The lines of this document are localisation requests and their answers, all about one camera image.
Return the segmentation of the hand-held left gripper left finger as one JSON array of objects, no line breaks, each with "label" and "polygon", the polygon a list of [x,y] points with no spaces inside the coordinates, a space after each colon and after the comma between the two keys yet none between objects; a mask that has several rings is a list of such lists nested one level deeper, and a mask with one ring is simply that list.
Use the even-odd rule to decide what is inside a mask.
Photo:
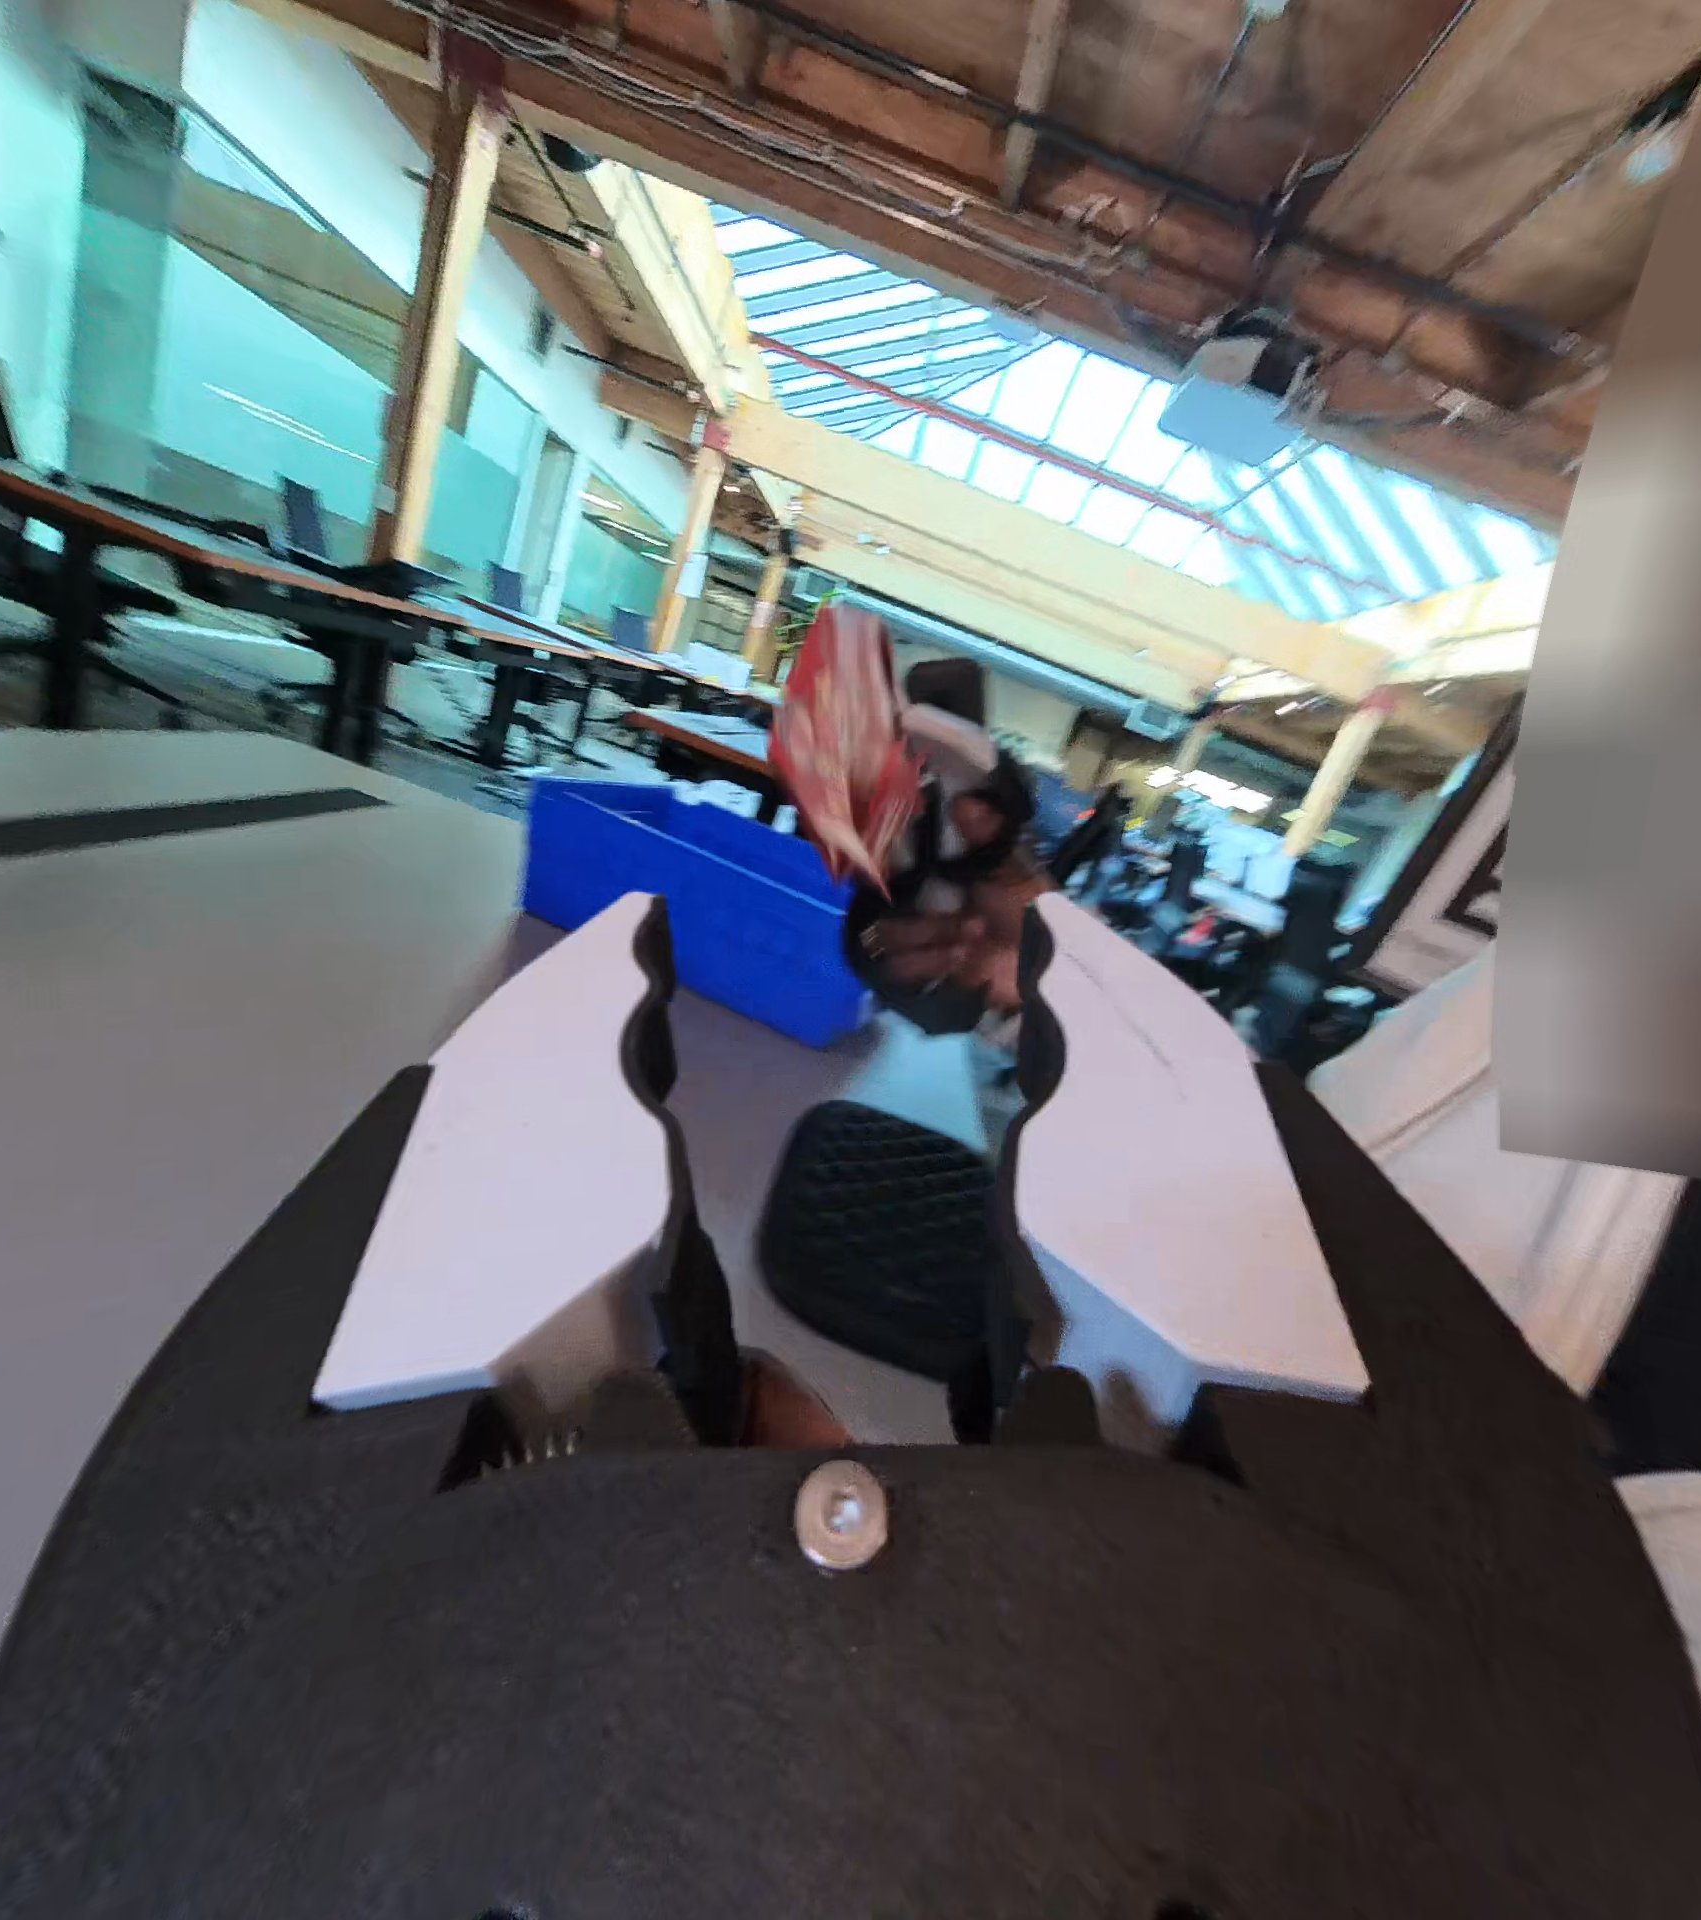
[{"label": "hand-held left gripper left finger", "polygon": [[668,902],[628,892],[433,1053],[319,1408],[503,1388],[554,1416],[650,1369],[698,1443],[738,1440],[730,1292],[671,1112],[675,986]]}]

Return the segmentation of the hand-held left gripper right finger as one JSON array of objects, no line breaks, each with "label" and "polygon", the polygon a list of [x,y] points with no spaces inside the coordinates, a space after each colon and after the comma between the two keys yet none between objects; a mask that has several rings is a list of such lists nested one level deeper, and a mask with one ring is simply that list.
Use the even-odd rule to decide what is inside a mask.
[{"label": "hand-held left gripper right finger", "polygon": [[1066,895],[1027,913],[1000,1161],[1011,1356],[1164,1450],[1208,1387],[1360,1407],[1370,1371],[1259,1066],[1185,982]]}]

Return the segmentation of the red patterned paper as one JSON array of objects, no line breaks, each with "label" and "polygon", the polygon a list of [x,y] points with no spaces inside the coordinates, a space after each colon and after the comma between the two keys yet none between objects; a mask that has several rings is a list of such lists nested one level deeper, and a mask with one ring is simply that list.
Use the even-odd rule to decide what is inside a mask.
[{"label": "red patterned paper", "polygon": [[829,602],[803,638],[767,758],[800,836],[838,885],[891,895],[922,809],[888,635],[870,611]]}]

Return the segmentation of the blue plastic bin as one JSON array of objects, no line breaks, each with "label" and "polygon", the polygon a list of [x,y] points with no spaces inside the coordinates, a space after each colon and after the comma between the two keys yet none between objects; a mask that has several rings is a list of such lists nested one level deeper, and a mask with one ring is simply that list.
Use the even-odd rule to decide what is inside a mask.
[{"label": "blue plastic bin", "polygon": [[660,785],[530,780],[527,917],[570,932],[628,895],[667,901],[694,997],[813,1048],[862,1026],[843,948],[852,895],[803,838]]}]

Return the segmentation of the person's right hand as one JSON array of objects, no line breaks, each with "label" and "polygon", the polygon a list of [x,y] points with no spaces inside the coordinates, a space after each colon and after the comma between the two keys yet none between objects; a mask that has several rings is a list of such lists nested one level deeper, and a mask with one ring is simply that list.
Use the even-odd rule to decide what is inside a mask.
[{"label": "person's right hand", "polygon": [[1026,918],[1042,892],[1016,879],[936,885],[928,905],[886,905],[852,935],[848,954],[876,1002],[931,1038],[1008,1031],[1024,1015]]}]

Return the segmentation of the black textured pad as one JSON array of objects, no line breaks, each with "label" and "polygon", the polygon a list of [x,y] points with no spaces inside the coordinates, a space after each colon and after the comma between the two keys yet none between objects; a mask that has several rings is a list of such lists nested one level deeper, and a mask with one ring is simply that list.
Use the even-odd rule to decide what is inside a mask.
[{"label": "black textured pad", "polygon": [[821,1339],[951,1387],[985,1356],[993,1193],[993,1165],[958,1141],[822,1102],[797,1120],[767,1191],[767,1294]]}]

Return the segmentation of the ceiling projector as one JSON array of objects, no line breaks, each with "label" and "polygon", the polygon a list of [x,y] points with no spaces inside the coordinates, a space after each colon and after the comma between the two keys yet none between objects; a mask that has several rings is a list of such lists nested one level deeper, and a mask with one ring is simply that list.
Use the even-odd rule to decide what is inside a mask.
[{"label": "ceiling projector", "polygon": [[1200,342],[1158,433],[1237,469],[1265,469],[1299,437],[1323,348],[1265,306],[1229,311]]}]

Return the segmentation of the long wooden office desk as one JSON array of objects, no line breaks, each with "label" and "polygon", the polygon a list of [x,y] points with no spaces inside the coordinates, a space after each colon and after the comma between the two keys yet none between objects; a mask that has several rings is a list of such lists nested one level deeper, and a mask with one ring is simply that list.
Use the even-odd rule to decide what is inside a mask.
[{"label": "long wooden office desk", "polygon": [[382,743],[391,670],[427,637],[470,635],[448,609],[379,593],[262,548],[131,508],[94,489],[61,485],[0,461],[0,545],[19,550],[28,528],[56,534],[41,591],[49,637],[43,642],[41,724],[52,733],[88,724],[88,682],[113,679],[107,628],[123,612],[116,581],[103,558],[126,553],[168,567],[196,600],[275,620],[331,664],[317,720],[317,749],[368,767]]}]

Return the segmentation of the wooden support post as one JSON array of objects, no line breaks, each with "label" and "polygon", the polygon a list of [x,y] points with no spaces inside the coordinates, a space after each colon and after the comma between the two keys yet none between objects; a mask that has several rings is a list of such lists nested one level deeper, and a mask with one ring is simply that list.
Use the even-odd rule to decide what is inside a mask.
[{"label": "wooden support post", "polygon": [[418,564],[447,437],[460,321],[508,130],[503,94],[454,72],[433,124],[430,179],[414,289],[382,428],[382,466],[368,541],[373,564]]}]

